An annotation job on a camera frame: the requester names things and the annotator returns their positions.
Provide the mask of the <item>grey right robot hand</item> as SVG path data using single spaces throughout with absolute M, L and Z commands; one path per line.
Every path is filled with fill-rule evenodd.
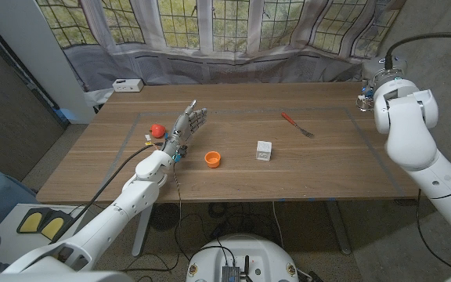
M 407 61 L 397 56 L 391 58 L 390 69 L 386 68 L 384 57 L 374 57 L 362 64 L 362 96 L 366 99 L 373 98 L 375 91 L 388 81 L 395 78 L 403 78 L 407 70 Z

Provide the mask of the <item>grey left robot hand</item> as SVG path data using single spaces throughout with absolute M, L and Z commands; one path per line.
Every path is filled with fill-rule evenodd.
M 196 110 L 196 100 L 184 110 L 184 112 L 177 118 L 172 130 L 168 134 L 162 151 L 171 157 L 176 157 L 179 151 L 190 141 L 190 137 L 200 127 L 204 125 L 207 119 L 207 109 L 201 108 Z

